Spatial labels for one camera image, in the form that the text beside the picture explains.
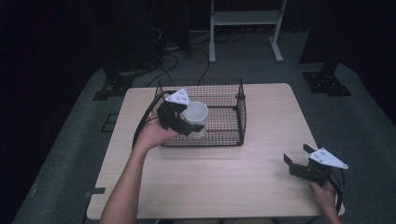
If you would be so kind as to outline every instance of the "human arm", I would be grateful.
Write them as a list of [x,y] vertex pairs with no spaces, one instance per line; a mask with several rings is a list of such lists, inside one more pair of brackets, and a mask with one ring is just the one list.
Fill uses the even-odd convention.
[[101,216],[101,223],[135,224],[139,203],[143,164],[150,149],[178,136],[161,127],[156,115],[148,117],[132,149],[119,181],[111,192]]
[[309,186],[314,191],[315,201],[326,224],[341,224],[340,217],[335,209],[336,193],[332,185],[326,181],[322,187],[315,182],[310,182]]

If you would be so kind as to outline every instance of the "black cable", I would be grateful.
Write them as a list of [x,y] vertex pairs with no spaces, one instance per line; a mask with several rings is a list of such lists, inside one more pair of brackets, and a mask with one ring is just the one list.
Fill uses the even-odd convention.
[[346,182],[346,176],[345,176],[345,174],[344,174],[344,170],[341,170],[341,177],[342,177],[342,180],[343,180],[343,187],[347,184],[347,182]]
[[242,37],[238,37],[238,36],[236,36],[236,35],[224,34],[224,33],[221,33],[221,34],[226,35],[226,37],[223,37],[224,40],[217,40],[217,39],[215,39],[215,41],[216,41],[217,44],[221,44],[221,45],[231,45],[231,44],[234,44],[234,43],[236,43],[236,42],[239,42],[239,41],[242,41],[242,40],[245,39],[245,35],[243,35],[243,34],[240,34]]
[[228,34],[225,33],[219,33],[218,35],[215,36],[215,42],[217,44],[219,43],[226,43],[228,41],[228,39],[230,38],[230,36]]
[[136,131],[134,132],[134,141],[132,142],[132,148],[134,148],[134,144],[136,143],[137,137],[139,136],[140,132],[145,126],[146,119],[149,117],[149,114],[154,109],[154,106],[161,100],[161,98],[163,98],[165,94],[167,93],[172,94],[174,92],[175,91],[163,91],[162,93],[155,96],[154,100],[151,102],[145,114],[143,115],[142,119],[140,120],[139,124],[137,125]]
[[157,79],[158,77],[161,77],[161,76],[167,74],[168,72],[172,71],[172,70],[175,69],[176,66],[178,65],[178,58],[177,58],[175,55],[167,54],[167,56],[171,56],[171,57],[173,57],[174,59],[176,59],[175,65],[174,65],[173,67],[171,67],[171,69],[165,70],[163,73],[161,73],[161,74],[159,74],[158,76],[156,76],[155,78],[153,78],[153,79],[148,83],[147,87],[149,87],[149,86],[151,85],[151,83],[155,81],[155,79]]
[[201,77],[200,77],[199,80],[198,80],[197,86],[199,86],[199,85],[201,84],[202,79],[203,79],[204,76],[206,75],[207,70],[209,70],[209,65],[210,65],[210,62],[209,62],[209,55],[207,55],[207,53],[206,53],[204,50],[202,50],[202,49],[196,49],[196,48],[191,48],[191,49],[195,49],[195,50],[201,51],[201,52],[206,56],[206,59],[207,59],[207,66],[206,66],[206,69],[205,69],[204,73],[201,75]]
[[148,119],[148,120],[145,121],[145,124],[146,124],[146,123],[149,123],[150,121],[152,121],[152,120],[154,120],[154,119],[157,119],[157,118],[159,118],[159,117],[160,117],[160,116],[155,117],[155,118],[152,118],[152,119]]
[[[169,56],[174,57],[174,58],[177,60],[177,63],[178,63],[178,58],[177,58],[176,56],[171,55],[171,54],[169,54]],[[171,71],[171,70],[169,70],[169,71],[165,70],[165,68],[163,67],[163,64],[161,64],[161,69],[166,73],[166,75],[168,75],[169,80],[171,80],[171,84],[174,84],[174,82],[173,82],[173,80],[172,80],[172,78],[171,78],[171,75],[168,73],[168,72]]]
[[338,179],[337,175],[335,175],[334,173],[332,173],[333,178],[337,181],[337,186],[341,186],[341,182]]
[[341,204],[343,203],[343,192],[340,190],[340,187],[337,186],[331,178],[329,178],[328,181],[332,185],[332,187],[335,189],[337,196],[338,196],[337,204],[335,205],[335,210],[337,211],[337,214],[338,214],[341,209]]

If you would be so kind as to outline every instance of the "forearm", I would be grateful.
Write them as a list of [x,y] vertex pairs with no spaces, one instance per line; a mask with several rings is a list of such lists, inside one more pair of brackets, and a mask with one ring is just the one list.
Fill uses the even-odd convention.
[[328,208],[326,210],[322,209],[321,213],[326,224],[341,224],[340,217],[338,216],[335,207]]
[[107,200],[101,223],[135,223],[146,155],[145,150],[132,150],[120,179]]

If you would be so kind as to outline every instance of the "white shelf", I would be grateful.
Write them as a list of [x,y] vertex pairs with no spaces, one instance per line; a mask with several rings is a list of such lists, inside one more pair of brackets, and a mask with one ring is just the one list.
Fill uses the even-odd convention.
[[263,25],[276,24],[279,10],[268,11],[217,11],[214,25]]
[[266,25],[274,24],[274,36],[269,37],[271,48],[276,56],[276,61],[283,62],[282,54],[277,46],[277,37],[282,23],[288,0],[281,0],[280,10],[259,11],[215,11],[215,0],[211,0],[210,7],[210,40],[209,61],[216,61],[215,26],[225,25]]

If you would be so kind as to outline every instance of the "hand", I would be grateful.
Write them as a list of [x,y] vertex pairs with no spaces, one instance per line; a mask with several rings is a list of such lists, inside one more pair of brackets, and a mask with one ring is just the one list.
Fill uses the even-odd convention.
[[169,138],[177,136],[179,136],[179,133],[171,129],[165,130],[161,126],[157,114],[152,113],[146,119],[145,126],[137,137],[134,148],[141,148],[149,151],[150,149],[159,146]]
[[310,182],[309,186],[314,191],[315,201],[321,214],[325,217],[326,223],[341,223],[335,209],[335,189],[326,181],[321,187],[318,183]]

